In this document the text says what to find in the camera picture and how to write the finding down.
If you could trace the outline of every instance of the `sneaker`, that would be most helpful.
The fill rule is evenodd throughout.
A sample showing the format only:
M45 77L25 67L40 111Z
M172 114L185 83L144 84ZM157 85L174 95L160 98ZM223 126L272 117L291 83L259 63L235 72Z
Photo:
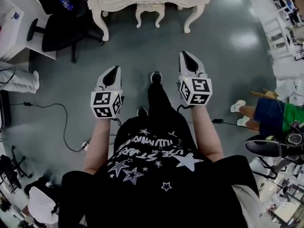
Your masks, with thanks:
M144 107L139 107L139 108L137 109L137 116L140 116L140 117L149 116L147 109L144 108Z
M248 122L249 120L250 120L249 117L243 116L241 119L237 120L237 125L246 127L246 122Z
M39 73L37 71L33 72L34 75L34 79L35 79L35 89L39 89L40 88L40 82L39 82Z
M244 106L246 105L246 102L243 101L243 100L238 100L235 104L233 104L231 107L230 107L230 111L231 112L239 112L239 108L241 106Z
M155 71L151 74L151 83L160 83L162 80L162 74L158 71Z

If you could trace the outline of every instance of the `curved table leg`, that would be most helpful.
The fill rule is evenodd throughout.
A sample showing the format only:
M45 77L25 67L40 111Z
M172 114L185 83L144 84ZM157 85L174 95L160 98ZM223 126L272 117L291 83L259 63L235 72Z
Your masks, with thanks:
M105 22L101 18L101 10L100 9L92 9L93 20L95 24L104 32L103 41L109 40L109 30L106 26Z
M189 16L189 18L186 20L186 23L184 25L184 31L185 33L190 33L189 25L196 20L201 14L203 13L205 9L205 3L199 4L198 6L195 6L193 8L193 13Z
M155 26L156 28L159 28L160 27L160 21L163 19L163 17L165 17L165 10L160 10L160 11L157 11L159 13L159 16L155 22Z
M103 11L103 16L104 17L107 17L109 15L109 12L108 11Z
M138 22L138 24L136 25L137 28L139 28L142 25L141 13L142 13L141 11L136 10L135 16L136 16L136 19L137 19L137 22Z

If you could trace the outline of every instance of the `person in green shirt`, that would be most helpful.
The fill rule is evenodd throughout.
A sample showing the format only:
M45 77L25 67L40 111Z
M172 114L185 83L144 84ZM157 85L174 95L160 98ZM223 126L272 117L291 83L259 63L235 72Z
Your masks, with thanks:
M230 107L231 112L244 115L237 125L259 131L262 135L273 135L283 140L293 128L304 125L304 108L275 99L260 98L257 106L246 105L238 100Z

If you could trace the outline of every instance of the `white cube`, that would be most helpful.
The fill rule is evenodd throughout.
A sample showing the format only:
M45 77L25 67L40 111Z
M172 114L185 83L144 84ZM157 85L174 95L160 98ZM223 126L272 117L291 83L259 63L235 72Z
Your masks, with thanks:
M180 77L180 92L188 105L206 105L212 96L211 79Z
M91 108L96 118L115 118L121 105L122 90L91 93Z

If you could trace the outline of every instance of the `blue bottle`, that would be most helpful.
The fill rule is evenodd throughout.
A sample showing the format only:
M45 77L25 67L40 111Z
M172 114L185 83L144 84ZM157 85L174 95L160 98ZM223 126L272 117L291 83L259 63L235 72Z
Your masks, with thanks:
M72 11L74 6L71 4L69 0L60 0L60 3L63 7L65 7L67 10Z

